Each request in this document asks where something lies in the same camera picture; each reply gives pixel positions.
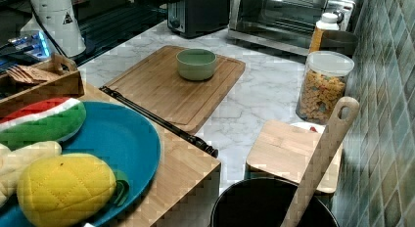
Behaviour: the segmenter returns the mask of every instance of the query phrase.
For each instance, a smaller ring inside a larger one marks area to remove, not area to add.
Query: blue plate
[[[161,145],[154,126],[142,115],[122,106],[85,102],[87,117],[82,127],[63,144],[63,154],[88,153],[121,170],[129,180],[125,203],[107,204],[87,222],[105,225],[142,195],[160,161]],[[32,226],[24,217],[16,196],[0,207],[0,226]]]

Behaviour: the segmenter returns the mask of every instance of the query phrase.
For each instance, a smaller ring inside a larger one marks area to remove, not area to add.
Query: green tile backsplash
[[[361,109],[331,209],[343,227],[415,226],[415,0],[365,0],[355,33]]]

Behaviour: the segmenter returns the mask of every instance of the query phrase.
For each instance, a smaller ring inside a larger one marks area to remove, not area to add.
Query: watermelon slice toy
[[[15,150],[42,141],[65,141],[86,118],[83,103],[53,98],[31,104],[0,120],[0,144]]]

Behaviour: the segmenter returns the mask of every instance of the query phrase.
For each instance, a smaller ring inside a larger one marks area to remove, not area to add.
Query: toaster oven door
[[[306,55],[326,0],[234,0],[229,35]]]

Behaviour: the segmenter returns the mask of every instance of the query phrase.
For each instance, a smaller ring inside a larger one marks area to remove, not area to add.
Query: oven window
[[[241,0],[237,30],[308,49],[323,13],[303,0]]]

